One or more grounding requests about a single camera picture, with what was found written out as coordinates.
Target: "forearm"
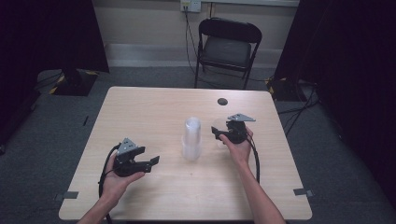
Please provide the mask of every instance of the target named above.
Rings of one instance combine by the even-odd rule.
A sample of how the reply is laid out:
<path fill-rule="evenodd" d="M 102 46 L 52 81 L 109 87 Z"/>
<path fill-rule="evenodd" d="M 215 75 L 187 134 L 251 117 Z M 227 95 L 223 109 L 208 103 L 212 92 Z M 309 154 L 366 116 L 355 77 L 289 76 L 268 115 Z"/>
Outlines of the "forearm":
<path fill-rule="evenodd" d="M 285 223 L 279 210 L 257 182 L 247 164 L 239 165 L 240 174 L 247 200 L 256 224 Z"/>
<path fill-rule="evenodd" d="M 113 202 L 107 198 L 100 198 L 96 204 L 88 211 L 84 217 L 78 222 L 78 224 L 92 224 L 101 223 L 105 216 L 117 205 L 117 202 Z"/>

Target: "gray carpet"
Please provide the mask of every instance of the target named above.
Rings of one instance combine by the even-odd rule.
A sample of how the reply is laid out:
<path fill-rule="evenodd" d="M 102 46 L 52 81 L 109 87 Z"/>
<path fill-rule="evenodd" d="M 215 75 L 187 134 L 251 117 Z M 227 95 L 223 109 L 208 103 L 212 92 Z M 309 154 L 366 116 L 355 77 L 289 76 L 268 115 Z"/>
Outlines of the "gray carpet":
<path fill-rule="evenodd" d="M 43 72 L 38 80 L 57 72 Z M 199 82 L 199 88 L 242 87 L 240 78 L 213 72 L 218 71 L 208 71 L 202 78 L 226 86 Z M 262 81 L 273 73 L 274 69 L 253 69 L 251 78 L 255 80 L 249 81 L 247 89 L 266 91 Z M 106 91 L 112 86 L 192 88 L 193 74 L 189 67 L 113 67 L 110 74 L 96 79 L 88 96 L 50 95 L 52 85 L 40 88 L 35 111 L 13 134 L 6 154 L 0 157 L 0 223 L 68 223 L 58 218 L 62 202 L 54 198 L 67 191 Z M 305 87 L 304 92 L 308 95 L 310 88 Z M 276 102 L 278 111 L 302 105 Z M 286 125 L 292 115 L 281 115 L 282 123 Z M 309 198 L 313 217 L 290 223 L 396 223 L 395 211 L 381 188 L 334 127 L 332 117 L 315 105 L 302 113 L 288 134 L 303 184 L 315 193 Z"/>

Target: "wooden table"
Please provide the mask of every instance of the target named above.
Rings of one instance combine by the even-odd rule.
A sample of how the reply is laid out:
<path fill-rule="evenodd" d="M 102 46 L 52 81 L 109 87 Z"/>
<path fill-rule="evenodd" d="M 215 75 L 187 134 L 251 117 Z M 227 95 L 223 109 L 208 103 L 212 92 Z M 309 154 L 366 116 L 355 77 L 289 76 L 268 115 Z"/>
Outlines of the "wooden table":
<path fill-rule="evenodd" d="M 218 99 L 228 100 L 219 105 Z M 309 219 L 312 212 L 271 95 L 266 91 L 223 91 L 113 87 L 106 96 L 68 191 L 61 219 L 80 219 L 98 199 L 106 156 L 124 137 L 146 152 L 136 161 L 161 156 L 142 179 L 132 183 L 110 215 L 119 220 L 251 220 L 248 201 L 227 148 L 211 126 L 236 113 L 247 122 L 261 162 L 261 183 L 285 219 Z M 181 136 L 189 117 L 202 125 L 203 152 L 197 161 L 182 157 Z M 250 167 L 256 174 L 251 153 Z"/>

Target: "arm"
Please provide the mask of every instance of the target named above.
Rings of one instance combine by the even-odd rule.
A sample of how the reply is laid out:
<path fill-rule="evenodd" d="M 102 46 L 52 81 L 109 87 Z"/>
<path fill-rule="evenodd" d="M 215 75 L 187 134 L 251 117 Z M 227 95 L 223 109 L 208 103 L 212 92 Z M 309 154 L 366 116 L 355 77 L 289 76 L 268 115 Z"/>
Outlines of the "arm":
<path fill-rule="evenodd" d="M 106 167 L 106 172 L 111 171 L 114 163 L 115 155 L 113 155 Z M 84 223 L 101 223 L 105 216 L 113 209 L 129 184 L 140 179 L 145 173 L 139 172 L 126 177 L 119 177 L 114 172 L 107 174 L 105 184 L 103 186 L 102 197 L 96 204 L 81 218 L 79 224 Z"/>
<path fill-rule="evenodd" d="M 247 128 L 247 133 L 252 136 L 253 132 Z M 251 146 L 248 141 L 235 145 L 227 136 L 221 134 L 221 141 L 230 149 L 231 157 L 240 175 L 242 185 L 247 195 L 248 204 L 256 224 L 262 223 L 285 223 L 282 215 L 271 201 L 262 186 L 257 182 L 248 166 L 248 158 Z"/>

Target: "wall outlet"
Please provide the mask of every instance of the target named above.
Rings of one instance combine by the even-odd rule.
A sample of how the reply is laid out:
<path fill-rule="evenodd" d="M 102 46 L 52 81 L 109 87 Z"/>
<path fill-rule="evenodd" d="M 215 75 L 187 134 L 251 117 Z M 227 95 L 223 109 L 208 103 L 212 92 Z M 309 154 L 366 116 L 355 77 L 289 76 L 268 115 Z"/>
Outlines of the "wall outlet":
<path fill-rule="evenodd" d="M 180 0 L 180 11 L 201 12 L 201 0 Z"/>
<path fill-rule="evenodd" d="M 201 0 L 191 0 L 191 12 L 201 12 Z"/>
<path fill-rule="evenodd" d="M 180 11 L 185 11 L 185 8 L 189 11 L 190 7 L 191 0 L 180 0 Z"/>

